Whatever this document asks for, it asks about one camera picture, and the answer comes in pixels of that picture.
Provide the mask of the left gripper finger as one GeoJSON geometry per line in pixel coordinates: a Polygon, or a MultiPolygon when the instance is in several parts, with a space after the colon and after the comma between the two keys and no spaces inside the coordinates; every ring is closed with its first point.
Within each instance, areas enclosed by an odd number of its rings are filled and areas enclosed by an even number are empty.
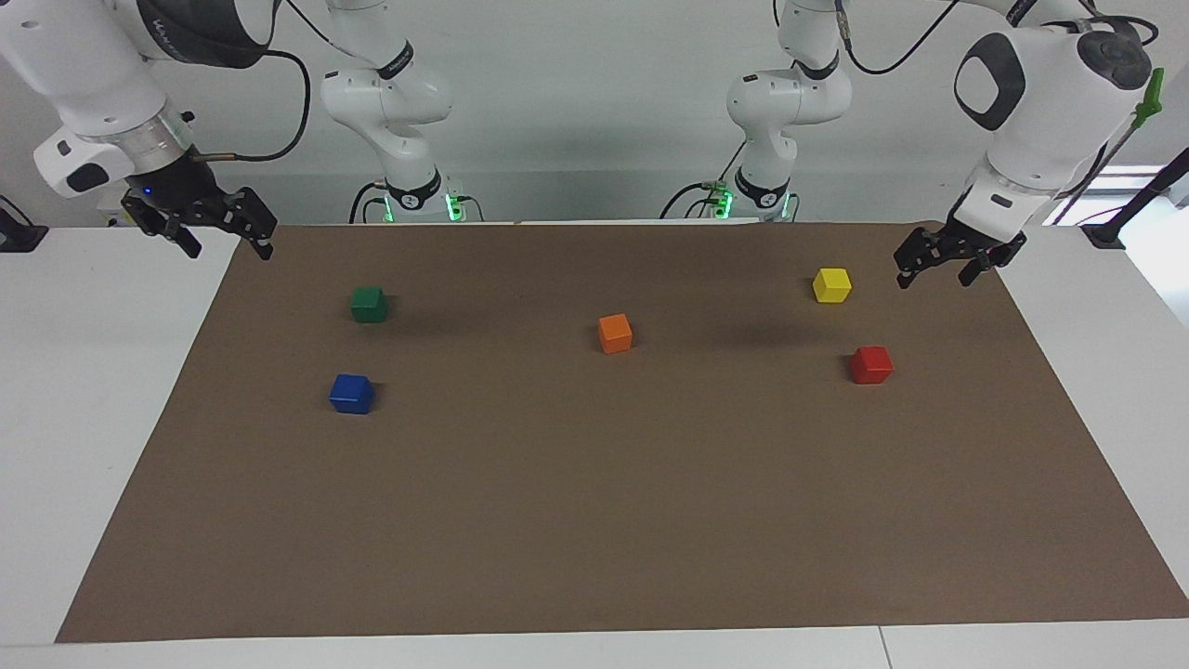
{"type": "Polygon", "coordinates": [[[918,226],[897,246],[897,285],[906,291],[923,271],[951,261],[954,254],[955,242],[951,238],[918,226]]]}
{"type": "Polygon", "coordinates": [[[963,288],[970,288],[975,280],[980,278],[984,272],[990,272],[992,269],[1004,269],[1013,261],[1015,255],[1015,246],[1013,244],[1004,244],[998,247],[992,247],[992,250],[976,250],[975,254],[965,263],[965,266],[957,274],[957,280],[963,288]]]}

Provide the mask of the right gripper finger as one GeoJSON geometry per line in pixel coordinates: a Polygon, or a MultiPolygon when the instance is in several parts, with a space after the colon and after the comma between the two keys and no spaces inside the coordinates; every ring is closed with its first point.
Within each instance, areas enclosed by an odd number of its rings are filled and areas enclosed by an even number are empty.
{"type": "Polygon", "coordinates": [[[227,194],[227,231],[247,241],[268,261],[273,254],[272,238],[279,220],[252,188],[227,194]]]}
{"type": "Polygon", "coordinates": [[[177,216],[166,216],[157,208],[149,206],[141,198],[122,198],[122,209],[133,221],[136,228],[145,236],[161,236],[174,242],[182,253],[191,259],[199,258],[203,246],[190,231],[180,223],[177,216]]]}

